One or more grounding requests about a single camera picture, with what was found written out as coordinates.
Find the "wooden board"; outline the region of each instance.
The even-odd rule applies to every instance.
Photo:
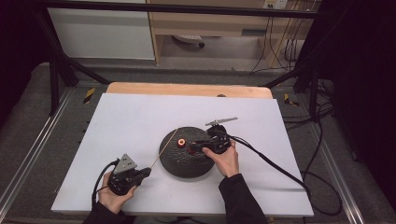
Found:
[[[107,93],[190,95],[272,99],[268,88],[246,86],[190,85],[162,83],[114,82],[107,88]]]

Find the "white table surface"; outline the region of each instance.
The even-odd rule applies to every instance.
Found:
[[[95,181],[111,161],[127,153],[137,169],[150,167],[161,141],[175,128],[206,130],[209,121],[233,117],[238,120],[223,123],[228,134],[247,140],[301,179],[276,100],[105,93],[51,210],[65,214],[90,212]],[[240,172],[267,216],[313,216],[300,185],[247,147],[237,144],[236,148]],[[224,201],[218,189],[221,179],[216,166],[203,176],[182,179],[169,174],[158,161],[122,210],[138,216],[222,215]]]

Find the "person's left hand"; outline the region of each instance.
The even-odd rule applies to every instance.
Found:
[[[103,176],[103,184],[102,188],[107,186],[108,179],[110,178],[110,172]],[[128,193],[125,195],[119,196],[111,189],[104,188],[99,190],[99,202],[104,205],[108,210],[110,210],[114,214],[118,214],[122,208],[122,206],[130,199],[134,197],[134,191],[137,189],[137,186],[133,186]]]

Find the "hand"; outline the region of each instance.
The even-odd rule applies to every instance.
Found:
[[[207,147],[204,147],[202,151],[215,162],[222,175],[231,177],[239,174],[238,153],[234,140],[231,140],[231,146],[222,154],[216,154]]]
[[[103,184],[102,188],[107,186],[108,179],[110,178],[110,173],[107,173],[103,176]],[[110,210],[114,214],[118,214],[122,208],[122,206],[126,203],[126,201],[132,199],[134,197],[134,191],[137,189],[137,186],[133,186],[128,193],[125,195],[119,196],[111,189],[104,188],[99,190],[99,202],[104,205],[108,210]]]

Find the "black disc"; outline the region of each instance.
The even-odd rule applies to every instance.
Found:
[[[174,132],[175,130],[165,136],[161,142],[160,153]],[[177,144],[179,139],[186,141],[184,147]],[[210,140],[210,137],[198,128],[179,128],[160,157],[163,167],[170,174],[182,178],[195,178],[206,174],[215,163],[202,152],[189,152],[189,142],[198,140]]]

